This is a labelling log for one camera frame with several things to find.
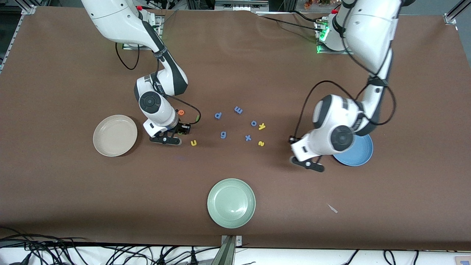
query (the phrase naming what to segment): metal frame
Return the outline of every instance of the metal frame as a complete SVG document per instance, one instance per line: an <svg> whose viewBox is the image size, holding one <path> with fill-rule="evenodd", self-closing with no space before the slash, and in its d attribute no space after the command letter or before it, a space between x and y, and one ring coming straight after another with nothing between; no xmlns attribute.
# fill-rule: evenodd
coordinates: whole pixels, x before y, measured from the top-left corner
<svg viewBox="0 0 471 265"><path fill-rule="evenodd" d="M3 67L5 66L5 63L7 62L7 59L8 59L8 55L10 54L10 50L11 50L11 47L13 46L13 42L15 41L16 39L16 35L18 34L18 31L20 30L20 26L23 22L23 19L24 19L25 15L21 15L21 18L20 18L20 21L18 21L18 25L16 26L16 29L15 29L15 33L13 33L13 37L11 38L11 41L10 41L10 44L8 45L8 50L7 52L5 53L5 57L3 58L3 61L1 62L1 65L0 65L0 74L3 70Z"/></svg>
<svg viewBox="0 0 471 265"><path fill-rule="evenodd" d="M22 15L32 15L36 11L36 6L48 6L50 0L15 0L21 8Z"/></svg>
<svg viewBox="0 0 471 265"><path fill-rule="evenodd" d="M267 0L216 0L214 10L247 10L252 13L270 11Z"/></svg>
<svg viewBox="0 0 471 265"><path fill-rule="evenodd" d="M443 15L447 25L456 24L456 17L461 14L469 5L471 0L460 0L450 11Z"/></svg>
<svg viewBox="0 0 471 265"><path fill-rule="evenodd" d="M236 254L237 236L226 236L224 243L212 260L211 265L232 265Z"/></svg>

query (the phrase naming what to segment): brown table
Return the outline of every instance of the brown table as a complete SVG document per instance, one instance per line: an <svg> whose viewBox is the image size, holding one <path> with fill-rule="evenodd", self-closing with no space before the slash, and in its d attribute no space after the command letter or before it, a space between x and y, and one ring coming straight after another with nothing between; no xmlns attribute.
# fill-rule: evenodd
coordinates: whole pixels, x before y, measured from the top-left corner
<svg viewBox="0 0 471 265"><path fill-rule="evenodd" d="M24 19L0 75L1 225L101 242L218 245L236 234L253 247L470 249L471 72L441 17L400 18L394 119L371 133L367 164L329 156L321 174L288 162L301 105L324 79L358 92L366 72L347 56L316 54L307 29L244 11L179 11L163 39L189 79L180 98L202 111L180 147L149 142L141 126L132 88L156 67L149 51L128 71L84 9L41 7ZM121 51L128 64L136 53ZM314 92L301 133L328 93L341 95L330 85ZM383 119L390 107L386 96ZM115 114L136 121L138 140L126 155L104 157L92 134ZM255 192L255 214L239 229L207 213L209 190L224 178Z"/></svg>

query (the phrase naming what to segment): wire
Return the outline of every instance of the wire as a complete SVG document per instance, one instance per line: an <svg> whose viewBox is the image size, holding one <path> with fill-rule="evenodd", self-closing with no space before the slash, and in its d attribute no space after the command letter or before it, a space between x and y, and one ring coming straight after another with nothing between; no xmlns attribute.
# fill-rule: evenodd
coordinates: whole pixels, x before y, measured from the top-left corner
<svg viewBox="0 0 471 265"><path fill-rule="evenodd" d="M300 24L295 24L295 23L291 23L291 22L279 20L279 19L276 19L276 18L265 17L265 16L261 16L261 17L266 18L266 19L269 19L269 20L273 20L273 21L277 21L277 22L281 22L281 23L285 23L285 24L289 24L289 25L301 27L301 28L312 29L312 30L315 30L315 31L322 31L322 29L313 28L313 27L308 27L308 26L303 26L303 25L300 25Z"/></svg>
<svg viewBox="0 0 471 265"><path fill-rule="evenodd" d="M189 106L189 107L195 109L195 110L198 112L198 115L199 115L200 118L199 118L198 120L196 120L195 122L188 123L189 125L197 124L197 123L201 120L201 111L200 111L197 107L195 107L195 106L193 106L193 105L191 105L191 104L189 104L189 103L186 103L186 102L184 102L184 101L181 100L181 99L175 98L174 96L167 95L167 94L165 94L165 96L166 96L166 97L169 97L169 98L171 98L171 99L180 101L181 103L183 103L183 104L185 104L185 105L187 105L187 106Z"/></svg>
<svg viewBox="0 0 471 265"><path fill-rule="evenodd" d="M206 248L206 249L203 249L203 250L199 250L199 251L196 251L196 252L195 252L195 255L198 254L198 253L201 253L201 252L205 252L205 251L212 250L212 249L217 249L217 248L220 248L220 247L213 247L213 248ZM191 255L186 256L186 257L184 257L183 259L181 259L181 260L179 260L179 261L173 263L173 265L176 265L176 264L178 264L178 263L184 261L185 259L187 259L187 258L189 258L189 257L191 257Z"/></svg>
<svg viewBox="0 0 471 265"><path fill-rule="evenodd" d="M165 20L163 21L162 24L158 25L157 27L163 26L163 24L165 24L165 22L167 22L167 21L168 21L174 14L176 14L176 13L177 13L177 10L175 10L167 19L165 19Z"/></svg>
<svg viewBox="0 0 471 265"><path fill-rule="evenodd" d="M281 5L280 5L280 7L278 7L278 10L277 10L277 12L279 12L279 11L280 11L281 7L284 5L284 3L285 3L285 2L286 2L286 0L283 0L283 2L281 2Z"/></svg>
<svg viewBox="0 0 471 265"><path fill-rule="evenodd" d="M31 256L35 256L39 259L41 265L75 265L74 261L71 259L70 254L68 249L73 248L82 262L85 265L88 265L87 261L83 258L82 254L80 251L77 249L77 243L75 242L74 239L84 239L84 238L57 238L54 236L46 236L46 235L41 235L41 234L28 234L28 233L21 233L18 230L0 226L0 229L5 229L9 230L13 233L14 235L6 236L4 238L0 239L0 242L9 242L10 244L1 246L0 248L7 248L7 247L21 247L23 246L25 251L29 251ZM53 241L36 241L36 238L44 238L48 240L53 240ZM156 263L154 261L154 255L152 253L152 250L150 249L151 245L143 245L143 248L138 250L138 251L130 251L132 248L135 248L136 245L126 245L124 247L106 247L97 243L89 243L93 244L102 248L108 248L114 250L114 254L110 257L110 259L107 261L107 264L113 265L113 263L123 254L131 254L131 256L126 257L124 260L124 263L122 265L126 265L132 258L134 257L143 257L146 259L146 264L148 265L148 261L151 261L151 264ZM151 258L149 258L146 255L141 254L140 252L150 249L151 252ZM50 255L50 258L52 259L52 263L49 264L45 258L43 257L43 254L41 252L46 252L48 255Z"/></svg>
<svg viewBox="0 0 471 265"><path fill-rule="evenodd" d="M157 89L155 89L155 82L157 80L157 73L159 72L159 67L160 67L160 61L157 60L157 70L155 71L154 80L152 81L152 87L154 88L155 92L157 92L157 93L158 93L158 91L157 91ZM189 103L187 103L187 102L185 102L181 99L175 98L174 96L168 95L165 92L164 92L163 96L164 97L169 97L169 98L174 99L176 101L180 101L181 103L195 109L198 112L199 118L197 118L197 120L195 120L195 122L188 123L189 125L197 124L201 120L201 111L197 107L195 107L195 106L193 106L193 105L191 105L191 104L189 104Z"/></svg>
<svg viewBox="0 0 471 265"><path fill-rule="evenodd" d="M353 252L353 254L350 256L350 259L347 261L347 263L344 263L343 265L350 265L350 263L352 262L353 258L355 257L355 255L356 255L359 251L360 251L359 249L355 250L355 252Z"/></svg>
<svg viewBox="0 0 471 265"><path fill-rule="evenodd" d="M388 260L388 258L386 257L386 253L389 252L391 254L391 257L392 257L392 263ZM384 260L386 260L386 262L389 264L389 265L396 265L396 259L394 258L394 254L392 254L392 251L391 250L383 250L383 257L384 257Z"/></svg>
<svg viewBox="0 0 471 265"><path fill-rule="evenodd" d="M314 85L314 87L312 87L312 89L309 91L309 94L308 96L306 97L306 99L304 100L304 104L302 105L302 109L301 109L301 114L299 116L299 119L298 119L298 123L296 124L296 129L294 130L294 134L293 134L293 137L296 138L296 135L298 134L298 129L299 129L299 125L301 124L301 119L302 119L302 114L304 113L304 109L306 108L306 104L309 100L309 97L311 96L312 92L314 91L314 89L316 89L316 87L320 84L323 84L323 83L331 83L333 85L335 85L337 88L339 88L340 90L342 90L342 92L344 92L351 100L353 100L353 102L355 103L355 105L361 109L361 106L360 104L356 101L356 99L353 98L353 96L347 91L345 90L342 86L340 86L339 84L337 84L336 82L334 81L330 81L330 80L323 80L323 81L320 81L319 83L317 83L316 85ZM384 87L385 89L388 90L388 92L390 93L391 95L391 98L392 98L392 111L391 111L391 115L389 116L389 118L382 122L382 123L377 123L377 122L374 122L371 120L371 118L367 117L365 114L363 114L363 117L365 119L367 119L371 124L373 125L376 125L376 126L380 126L380 125L385 125L387 124L391 119L392 117L394 116L395 112L396 112L396 96L394 95L394 93L392 92L392 90L389 88L389 86L386 86Z"/></svg>
<svg viewBox="0 0 471 265"><path fill-rule="evenodd" d="M306 19L307 21L310 21L310 22L315 22L317 20L317 18L316 19L309 18L309 17L303 15L301 12L296 11L296 10L291 10L291 11L288 11L288 12L289 13L296 13L296 14L300 15L302 18L304 18L304 19Z"/></svg>
<svg viewBox="0 0 471 265"><path fill-rule="evenodd" d="M190 252L190 251L185 251L185 252L183 252L183 253L180 253L178 256L174 257L173 259L171 259L171 260L168 260L168 261L167 261L167 263L169 263L169 262L172 262L172 261L176 260L177 258L181 257L183 254L186 254L186 253L190 253L190 254L191 254L191 252Z"/></svg>
<svg viewBox="0 0 471 265"><path fill-rule="evenodd" d="M129 66L127 66L121 59L121 56L119 55L119 52L118 52L118 43L115 42L114 43L114 49L116 50L116 55L118 56L119 60L121 61L122 65L124 65L124 67L126 67L128 70L134 70L136 69L136 66L138 66L138 63L139 63L139 55L141 53L141 49L140 49L140 45L138 45L138 58L136 60L136 64L134 65L133 68L129 68Z"/></svg>
<svg viewBox="0 0 471 265"><path fill-rule="evenodd" d="M417 258L419 257L419 251L416 250L415 251L415 258L414 258L414 262L412 263L413 265L415 265L415 263L417 262Z"/></svg>
<svg viewBox="0 0 471 265"><path fill-rule="evenodd" d="M146 5L152 4L152 5L154 6L154 9L162 9L162 8L158 7L156 4L151 3L150 1L145 0L145 2L146 2Z"/></svg>
<svg viewBox="0 0 471 265"><path fill-rule="evenodd" d="M343 20L343 23L342 23L342 28L345 28L345 25L347 23L347 20L349 19L350 17L350 13L352 11L352 9L355 7L355 4L356 4L357 0L355 0L355 2L353 2L353 7L350 8ZM399 12L400 12L401 8L399 8L397 14L396 14L396 17L399 16ZM386 59L388 58L388 53L389 53L389 50L391 49L391 44L392 44L392 41L389 41L389 48L388 48L388 52L386 53L386 56L384 56L384 59L383 59L383 62L381 63L381 66L378 68L378 72L373 72L372 70L368 69L366 66L364 66L362 63L360 63L358 60L356 60L353 55L350 53L349 49L347 49L347 46L345 45L345 36L342 36L342 45L345 49L345 51L347 52L348 56L350 57L350 59L352 59L353 62L355 62L358 66L360 66L362 69L364 69L365 71L367 71L369 74L372 74L373 77L378 77L378 74L379 74L379 71L381 70L381 68L384 66L385 62L386 62Z"/></svg>

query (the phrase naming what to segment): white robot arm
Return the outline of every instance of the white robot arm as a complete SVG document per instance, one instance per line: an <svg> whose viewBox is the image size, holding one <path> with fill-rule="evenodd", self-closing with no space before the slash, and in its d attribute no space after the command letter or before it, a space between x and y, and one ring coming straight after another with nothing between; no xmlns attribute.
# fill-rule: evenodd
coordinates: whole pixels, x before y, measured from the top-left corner
<svg viewBox="0 0 471 265"><path fill-rule="evenodd" d="M393 60L390 42L404 5L402 0L343 0L338 14L327 17L329 32L323 43L337 51L348 46L370 75L362 101L328 95L317 103L314 129L300 139L290 138L292 163L322 172L324 167L313 157L345 152L354 134L364 136L375 129Z"/></svg>
<svg viewBox="0 0 471 265"><path fill-rule="evenodd" d="M164 69L157 75L152 73L136 81L134 94L140 109L148 118L144 122L144 128L151 141L181 144L181 140L174 137L174 134L188 133L190 125L179 122L174 108L166 100L166 95L184 93L188 79L147 21L153 14L145 10L138 11L132 5L132 0L82 0L82 3L93 24L104 37L117 43L147 46L162 63ZM172 136L168 136L167 131L171 131Z"/></svg>

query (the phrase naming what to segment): black cable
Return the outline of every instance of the black cable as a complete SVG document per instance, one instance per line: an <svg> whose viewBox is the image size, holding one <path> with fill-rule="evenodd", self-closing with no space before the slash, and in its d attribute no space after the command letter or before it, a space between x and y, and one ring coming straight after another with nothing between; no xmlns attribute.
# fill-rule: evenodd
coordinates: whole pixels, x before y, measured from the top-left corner
<svg viewBox="0 0 471 265"><path fill-rule="evenodd" d="M285 24L289 24L289 25L301 27L301 28L312 29L312 30L315 30L315 31L322 31L322 29L319 29L319 28L313 28L313 27L303 26L303 25L300 25L300 24L295 24L295 23L291 23L291 22L279 20L279 19L276 19L276 18L265 17L265 16L261 16L261 17L266 18L266 19L269 19L269 20L273 20L273 21L277 21L277 22L281 22L281 23L285 23Z"/></svg>
<svg viewBox="0 0 471 265"><path fill-rule="evenodd" d="M367 87L368 87L368 83L360 90L360 92L358 92L357 96L355 97L355 100L357 100L360 97L361 93L363 93L363 91L365 91Z"/></svg>
<svg viewBox="0 0 471 265"><path fill-rule="evenodd" d="M415 251L415 258L414 258L414 262L412 263L413 265L415 265L415 263L417 262L417 258L419 257L419 251L416 250Z"/></svg>
<svg viewBox="0 0 471 265"><path fill-rule="evenodd" d="M353 8L355 8L355 4L356 4L357 0L355 0L355 2L353 2L353 7L350 8L343 20L343 23L342 23L342 28L345 28L345 25L347 23L347 20L350 16L350 12L352 11ZM401 8L399 8L397 14L396 14L396 18L399 16L399 12L400 12ZM386 53L386 56L384 57L383 59L383 62L381 63L381 66L379 67L378 69L378 72L373 72L371 71L370 69L368 69L366 66L364 66L362 63L360 63L358 60L356 60L353 55L350 53L349 49L347 49L347 46L345 45L345 37L343 36L342 38L342 45L346 51L346 53L348 54L348 56L350 57L350 59L352 59L353 62L355 62L358 66L360 66L362 69L364 69L365 71L367 71L369 74L372 74L373 75L373 78L374 77L378 77L378 74L379 74L379 71L381 70L381 68L384 66L385 62L386 62L386 59L388 58L388 53L389 53L389 50L391 49L391 44L392 44L392 41L389 42L389 48L388 48L388 52Z"/></svg>
<svg viewBox="0 0 471 265"><path fill-rule="evenodd" d="M77 255L79 255L80 259L85 263L85 265L89 265L89 264L85 261L85 259L82 257L82 255L80 254L80 252L78 251L77 247L76 247L75 244L74 244L73 239L70 239L70 241L71 241L71 243L72 243L73 249L75 249L75 252L77 252Z"/></svg>
<svg viewBox="0 0 471 265"><path fill-rule="evenodd" d="M58 264L63 263L61 260L59 260L58 257L56 257L56 256L54 255L54 253L52 253L52 251L51 251L50 249L44 247L44 246L41 245L41 243L39 243L39 242L35 242L35 241L31 241L31 240L25 240L25 239L0 240L0 242L4 242L4 241L26 242L26 243L28 243L28 244L30 245L30 247L31 247L31 245L34 246L36 249L30 248L29 251L30 251L33 255L35 255L36 257L38 257L38 258L41 260L41 263L44 262L45 264L48 264L48 263L41 257L41 255L39 254L39 250L46 251L46 252L51 256L51 258L52 258L53 260L55 260Z"/></svg>
<svg viewBox="0 0 471 265"><path fill-rule="evenodd" d="M157 93L158 93L158 91L157 91L157 89L155 89L155 81L157 80L157 73L159 72L159 66L160 66L160 61L157 60L157 70L155 71L154 80L152 81L152 87L154 87L154 90L155 90L155 92L157 92ZM191 105L191 104L189 104L189 103L187 103L187 102L185 102L185 101L183 101L183 100L181 100L181 99L175 98L174 96L171 96L171 95L168 95L168 94L165 94L165 93L163 94L163 96L164 96L164 97L169 97L169 98L174 99L174 100L177 100L177 101L180 101L181 103L183 103L183 104L185 104L185 105L187 105L187 106L189 106L189 107L195 109L195 110L198 112L199 118L198 118L195 122L188 123L189 125L196 124L196 123L198 123L198 122L201 120L201 111L200 111L197 107L195 107L195 106L193 106L193 105Z"/></svg>
<svg viewBox="0 0 471 265"><path fill-rule="evenodd" d="M118 247L113 248L113 247L107 247L107 246L103 246L103 245L99 245L99 244L95 244L95 245L97 245L98 247L101 247L101 248L106 248L106 249L114 250L115 252L121 251L121 252L129 253L129 254L136 254L136 252L132 252L132 251L129 251L129 250L123 250L123 248L128 247L128 246L125 246L125 247L123 247L122 249L118 250L118 249L117 249ZM139 253L137 256L143 257L143 258L149 260L149 257L147 257L146 255L143 255L143 254L140 254L140 253Z"/></svg>
<svg viewBox="0 0 471 265"><path fill-rule="evenodd" d="M11 230L11 231L16 231L16 230L13 230L13 229L9 229L9 228L5 228L5 227L2 227L4 229L8 229L8 230ZM20 234L17 234L17 235L12 235L12 236L7 236L7 237L4 237L3 240L8 240L8 239L13 239L13 238L16 238L16 237L23 237L25 239L27 239L28 237L29 238L33 238L33 237L39 237L39 238L46 238L46 239L51 239L51 240L56 240L57 242L60 242L61 245L63 246L64 249L62 249L62 253L61 254L64 254L66 256L66 258L71 262L71 265L75 265L71 258L70 258L70 255L67 251L67 247L65 246L64 244L64 240L61 239L61 238L57 238L57 237L54 237L54 236L45 236L45 235L40 235L40 234L23 234L23 233L20 233Z"/></svg>
<svg viewBox="0 0 471 265"><path fill-rule="evenodd" d="M150 246L147 246L147 247L143 247L142 249L138 250L137 252L135 252L135 253L132 254L131 256L127 257L127 258L124 260L123 264L121 264L121 265L126 265L126 263L128 263L132 258L136 257L137 254L139 254L140 252L142 252L142 251L144 251L144 250L146 250L146 249L149 249L149 248L150 248Z"/></svg>
<svg viewBox="0 0 471 265"><path fill-rule="evenodd" d="M121 59L121 56L119 55L119 52L118 52L118 43L117 43L117 42L114 43L114 49L116 50L116 55L118 56L119 60L121 61L122 65L124 65L124 67L126 67L128 70L134 70L134 69L136 69L136 66L138 66L138 63L139 63L139 55L140 55L140 51L141 51L140 45L138 45L138 58L137 58L136 64L134 65L133 68L129 68L129 66L127 66L127 65L123 62L123 60Z"/></svg>
<svg viewBox="0 0 471 265"><path fill-rule="evenodd" d="M309 18L309 17L303 15L301 12L296 11L296 10L288 11L288 13L296 13L296 14L300 15L302 18L304 18L304 19L306 19L307 21L310 21L310 22L315 22L316 21L315 19Z"/></svg>
<svg viewBox="0 0 471 265"><path fill-rule="evenodd" d="M197 124L197 123L201 120L201 111L200 111L197 107L191 105L190 103L184 102L184 101L181 100L181 99L175 98L174 96L167 95L167 94L165 94L165 96L166 96L166 97L169 97L169 98L171 98L171 99L180 101L181 103L183 103L183 104L185 104L185 105L187 105L187 106L189 106L189 107L195 109L195 110L198 112L198 115L199 115L200 118L199 118L198 120L196 120L195 122L188 123L189 125Z"/></svg>
<svg viewBox="0 0 471 265"><path fill-rule="evenodd" d="M162 9L162 8L158 7L156 4L151 3L150 1L146 0L146 5L149 5L149 4L152 4L154 6L154 8Z"/></svg>
<svg viewBox="0 0 471 265"><path fill-rule="evenodd" d="M162 24L158 25L156 28L163 26L163 24L165 24L165 22L167 22L174 14L176 14L177 11L178 11L178 10L175 10L167 19L165 19L165 20L163 21Z"/></svg>
<svg viewBox="0 0 471 265"><path fill-rule="evenodd" d="M198 254L198 253L204 252L204 251L208 251L208 250L212 250L212 249L217 249L217 248L220 248L220 247L213 247L213 248L206 248L206 249L203 249L203 250L199 250L199 251L196 251L196 252L195 252L195 255ZM191 257L191 255L186 256L186 257L184 257L183 259L181 259L181 260L179 260L179 261L173 263L173 265L176 265L176 264L178 264L178 263L184 261L185 259L187 259L187 258L189 258L189 257Z"/></svg>
<svg viewBox="0 0 471 265"><path fill-rule="evenodd" d="M353 102L355 103L355 105L358 107L358 109L361 109L360 107L360 104L353 98L353 96L347 91L345 90L342 86L340 86L339 84L337 84L336 82L334 81L330 81L330 80L323 80L323 81L320 81L319 83L317 83L310 91L309 91L309 94L308 96L306 97L306 99L304 100L304 104L302 105L302 109L301 109L301 114L299 116L299 119L298 119L298 123L296 124L296 129L294 130L294 135L293 137L296 138L296 135L298 134L298 129L299 129L299 125L301 124L301 119L302 119L302 114L304 113L304 109L306 107L306 104L309 100L309 97L311 96L312 92L314 91L314 89L316 89L316 87L322 83L331 83L333 85L335 85L337 88L339 88L340 90L342 90L351 100L353 100ZM385 86L384 87L385 89L387 89L391 95L391 98L392 98L392 111L391 111L391 115L389 116L389 118L382 122L382 123L377 123L377 122L374 122L371 120L371 118L367 117L366 115L363 115L365 119L367 119L371 124L373 125L376 125L376 126L381 126L381 125L385 125L387 124L391 119L392 117L394 116L395 112L396 112L396 96L394 95L394 93L392 92L392 90L389 88L389 86Z"/></svg>
<svg viewBox="0 0 471 265"><path fill-rule="evenodd" d="M127 251L130 251L131 249L133 249L134 247L133 246L130 246ZM116 256L117 254L117 251L108 259L108 261L105 263L105 265L113 265L114 262L119 258L121 257L122 255L124 255L125 252L121 252L119 255Z"/></svg>
<svg viewBox="0 0 471 265"><path fill-rule="evenodd" d="M165 264L165 257L167 257L168 254L169 254L170 252L172 252L172 250L174 250L174 249L176 249L176 248L178 248L178 247L173 246L173 247L171 247L169 250L167 250L167 251L165 252L165 254L160 255L159 259L157 259L157 261L155 262L155 264L157 264L157 265L158 265L158 264L162 264L162 263Z"/></svg>
<svg viewBox="0 0 471 265"><path fill-rule="evenodd" d="M355 252L353 252L353 254L350 256L350 259L349 259L346 263L344 263L343 265L350 265L350 263L352 262L353 258L355 257L355 255L356 255L359 251L360 251L359 249L355 250Z"/></svg>
<svg viewBox="0 0 471 265"><path fill-rule="evenodd" d="M172 261L176 260L177 258L181 257L183 254L186 254L186 253L191 253L191 252L190 252L190 251L185 251L185 252L182 252L182 253L180 253L178 256L176 256L176 257L172 258L171 260L167 260L167 263L169 263L169 262L172 262Z"/></svg>
<svg viewBox="0 0 471 265"><path fill-rule="evenodd" d="M391 254L391 257L392 257L392 263L388 260L388 258L386 257L386 253L389 252ZM391 250L383 250L383 257L384 257L384 260L386 260L386 262L389 264L389 265L396 265L396 259L394 258L394 254L392 254L392 251Z"/></svg>

